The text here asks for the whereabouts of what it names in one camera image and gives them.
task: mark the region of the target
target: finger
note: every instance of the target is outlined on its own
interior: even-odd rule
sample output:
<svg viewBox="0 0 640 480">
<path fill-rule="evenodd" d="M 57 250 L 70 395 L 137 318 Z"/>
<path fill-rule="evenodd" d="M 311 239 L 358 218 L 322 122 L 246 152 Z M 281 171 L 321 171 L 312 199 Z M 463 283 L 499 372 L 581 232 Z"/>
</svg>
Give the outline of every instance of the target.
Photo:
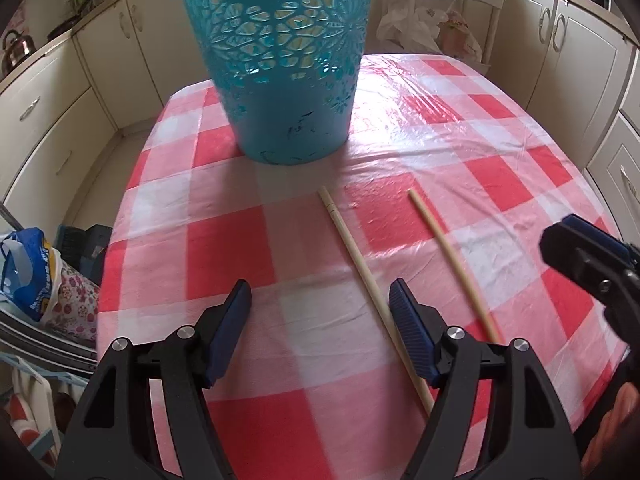
<svg viewBox="0 0 640 480">
<path fill-rule="evenodd" d="M 593 438 L 593 449 L 591 450 L 591 467 L 595 467 L 602 457 L 602 450 L 604 448 L 604 436 L 609 427 L 609 421 L 611 420 L 611 412 L 605 413 L 600 422 L 600 428 L 598 434 Z"/>
<path fill-rule="evenodd" d="M 582 476 L 587 476 L 591 472 L 591 469 L 593 469 L 593 466 L 591 465 L 591 455 L 593 454 L 593 444 L 595 441 L 595 438 L 591 439 L 591 442 L 587 447 L 587 451 L 584 452 L 584 456 L 582 457 L 582 460 L 580 460 Z"/>
<path fill-rule="evenodd" d="M 609 424 L 604 434 L 603 446 L 606 448 L 613 441 L 616 433 L 620 428 L 620 424 L 626 419 L 628 414 L 635 407 L 635 402 L 638 401 L 636 395 L 638 391 L 631 383 L 625 383 L 619 389 L 616 395 L 616 402 L 611 410 L 611 417 Z"/>
</svg>

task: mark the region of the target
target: kettle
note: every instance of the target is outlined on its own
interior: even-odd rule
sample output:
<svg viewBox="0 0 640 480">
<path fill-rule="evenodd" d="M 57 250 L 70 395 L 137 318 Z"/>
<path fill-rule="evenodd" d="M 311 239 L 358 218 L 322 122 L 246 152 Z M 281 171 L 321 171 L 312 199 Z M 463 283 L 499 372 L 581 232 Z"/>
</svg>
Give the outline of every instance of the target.
<svg viewBox="0 0 640 480">
<path fill-rule="evenodd" d="M 14 34 L 15 38 L 6 46 L 6 39 L 9 34 Z M 33 38 L 26 34 L 20 34 L 17 30 L 9 30 L 2 40 L 4 57 L 2 58 L 2 75 L 7 76 L 11 70 L 20 65 L 25 59 L 36 51 Z"/>
</svg>

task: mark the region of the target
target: plastic tablecloth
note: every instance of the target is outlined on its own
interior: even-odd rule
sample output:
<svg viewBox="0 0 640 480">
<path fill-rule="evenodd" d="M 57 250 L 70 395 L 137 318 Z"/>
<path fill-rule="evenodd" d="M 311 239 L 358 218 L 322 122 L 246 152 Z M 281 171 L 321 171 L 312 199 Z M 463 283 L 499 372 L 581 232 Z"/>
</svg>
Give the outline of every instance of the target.
<svg viewBox="0 0 640 480">
<path fill-rule="evenodd" d="M 538 240 L 570 212 L 613 234 L 615 224 L 526 112 L 443 56 L 365 56 L 347 143 L 300 166 L 243 156 L 210 81 L 175 94 L 114 226 L 99 352 L 117 336 L 165 338 L 245 278 L 252 312 L 227 375 L 205 391 L 238 478 L 400 478 L 424 416 L 316 195 L 322 185 L 383 291 L 402 277 L 448 324 L 484 338 L 406 195 L 417 188 L 505 340 L 531 342 L 572 427 L 580 424 L 624 346 L 602 306 L 544 265 Z M 481 444 L 484 383 L 462 470 Z M 158 382 L 152 397 L 163 463 L 177 472 Z"/>
</svg>

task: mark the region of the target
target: cabinet handle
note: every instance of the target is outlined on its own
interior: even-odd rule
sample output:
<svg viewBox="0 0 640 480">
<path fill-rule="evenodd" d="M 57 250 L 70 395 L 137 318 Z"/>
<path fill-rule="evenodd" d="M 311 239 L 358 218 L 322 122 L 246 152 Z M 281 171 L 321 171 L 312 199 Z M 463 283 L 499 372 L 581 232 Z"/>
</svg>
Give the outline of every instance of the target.
<svg viewBox="0 0 640 480">
<path fill-rule="evenodd" d="M 130 33 L 128 30 L 126 30 L 126 29 L 125 29 L 125 26 L 124 26 L 124 12 L 121 12 L 121 13 L 120 13 L 120 15 L 119 15 L 119 17 L 118 17 L 118 20 L 119 20 L 119 22 L 120 22 L 120 30 L 121 30 L 121 31 L 122 31 L 122 33 L 124 34 L 124 37 L 125 37 L 125 38 L 127 38 L 128 40 L 130 40 L 130 38 L 131 38 L 131 33 Z"/>
<path fill-rule="evenodd" d="M 622 180 L 625 181 L 626 186 L 629 188 L 629 191 L 631 192 L 631 194 L 636 199 L 636 202 L 638 202 L 640 204 L 640 198 L 638 197 L 638 192 L 636 191 L 636 186 L 634 186 L 634 183 L 631 182 L 631 179 L 629 179 L 629 177 L 627 176 L 624 166 L 620 166 L 620 174 L 622 175 Z"/>
<path fill-rule="evenodd" d="M 560 24 L 560 22 L 562 22 L 562 25 L 564 27 L 564 33 L 562 35 L 562 44 L 560 46 L 557 46 L 556 45 L 556 35 L 558 34 L 558 25 Z M 566 19 L 564 18 L 564 15 L 560 14 L 560 16 L 558 16 L 558 20 L 556 21 L 556 26 L 554 27 L 553 38 L 551 40 L 551 43 L 553 43 L 554 50 L 556 52 L 560 52 L 562 50 L 562 47 L 564 47 L 564 40 L 565 39 L 566 39 Z"/>
<path fill-rule="evenodd" d="M 66 159 L 62 161 L 62 164 L 60 164 L 60 167 L 58 168 L 58 170 L 56 171 L 56 175 L 60 174 L 60 171 L 62 171 L 62 169 L 66 166 L 66 164 L 69 162 L 69 159 L 71 158 L 71 155 L 73 155 L 73 150 L 69 150 L 69 154 L 66 156 Z"/>
<path fill-rule="evenodd" d="M 58 47 L 62 46 L 64 43 L 65 43 L 64 41 L 60 41 L 60 43 L 58 43 L 57 45 L 54 45 L 49 50 L 46 50 L 45 53 L 43 54 L 43 56 L 47 57 L 49 54 L 51 54 Z"/>
<path fill-rule="evenodd" d="M 142 32 L 142 19 L 138 15 L 138 6 L 131 6 L 131 19 L 133 20 L 133 24 L 136 26 L 138 32 Z"/>
<path fill-rule="evenodd" d="M 540 38 L 540 43 L 545 44 L 545 38 L 542 37 L 542 26 L 545 24 L 545 16 L 549 15 L 549 22 L 551 22 L 551 9 L 545 7 L 540 13 L 540 21 L 538 22 L 538 37 Z"/>
<path fill-rule="evenodd" d="M 40 102 L 40 98 L 38 97 L 33 103 L 27 106 L 27 109 L 23 111 L 22 115 L 20 116 L 20 122 L 22 122 L 23 120 L 25 120 L 27 117 L 31 115 L 31 112 L 33 112 L 33 109 L 36 107 L 36 104 L 38 104 L 39 102 Z"/>
</svg>

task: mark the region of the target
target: chopstick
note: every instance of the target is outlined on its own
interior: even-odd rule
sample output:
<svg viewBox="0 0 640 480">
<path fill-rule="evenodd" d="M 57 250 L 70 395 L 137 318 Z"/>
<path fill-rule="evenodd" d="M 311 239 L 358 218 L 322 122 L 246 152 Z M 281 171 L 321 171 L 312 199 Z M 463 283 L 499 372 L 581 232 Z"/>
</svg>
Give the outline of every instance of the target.
<svg viewBox="0 0 640 480">
<path fill-rule="evenodd" d="M 378 315 L 380 316 L 380 319 L 385 326 L 386 332 L 391 338 L 391 342 L 393 343 L 396 351 L 398 352 L 398 355 L 400 356 L 402 364 L 404 364 L 404 368 L 406 368 L 406 371 L 409 374 L 412 383 L 414 384 L 415 390 L 420 397 L 420 401 L 422 402 L 427 415 L 431 414 L 431 409 L 433 408 L 434 403 L 433 396 L 431 395 L 431 392 L 428 389 L 427 383 L 424 381 L 424 379 L 418 377 L 418 375 L 415 373 L 414 366 L 412 365 L 411 359 L 409 358 L 409 355 L 404 348 L 404 343 L 402 342 L 400 334 L 398 333 L 398 329 L 396 328 L 396 324 L 394 323 L 393 317 L 391 315 L 391 310 L 389 309 L 388 304 L 386 304 L 385 298 L 382 296 L 380 288 L 376 283 L 373 274 L 367 266 L 367 263 L 364 261 L 364 257 L 362 256 L 362 253 L 360 252 L 356 241 L 353 239 L 353 236 L 351 235 L 347 224 L 345 224 L 344 220 L 342 219 L 342 215 L 340 215 L 340 212 L 338 211 L 338 208 L 334 203 L 334 199 L 331 198 L 331 195 L 327 191 L 326 187 L 322 186 L 318 190 L 318 194 L 320 195 L 320 198 L 322 199 L 326 210 L 331 216 L 331 219 L 334 221 L 334 225 L 338 230 L 340 238 L 342 238 L 347 251 L 349 251 L 351 259 L 356 266 L 356 269 L 358 270 L 358 273 L 360 274 L 365 287 L 367 288 L 367 292 L 369 293 L 371 301 L 373 301 L 373 304 L 378 311 Z"/>
<path fill-rule="evenodd" d="M 478 316 L 484 331 L 486 332 L 489 341 L 495 344 L 502 344 L 502 337 L 500 336 L 500 332 L 498 332 L 498 328 L 494 323 L 493 318 L 487 312 L 486 307 L 484 306 L 484 301 L 478 294 L 478 291 L 474 287 L 473 283 L 469 279 L 464 267 L 460 263 L 460 260 L 456 254 L 456 251 L 451 247 L 451 244 L 445 237 L 442 232 L 442 228 L 438 221 L 435 219 L 428 206 L 424 203 L 424 200 L 420 197 L 418 192 L 411 188 L 409 190 L 409 198 L 414 202 L 414 205 L 417 207 L 418 212 L 421 214 L 422 219 L 428 225 L 429 229 L 433 232 L 433 235 L 436 237 L 442 252 L 447 257 L 449 261 L 449 265 L 452 267 L 454 274 L 456 275 L 460 286 L 465 291 L 466 298 L 471 304 L 472 309 Z"/>
</svg>

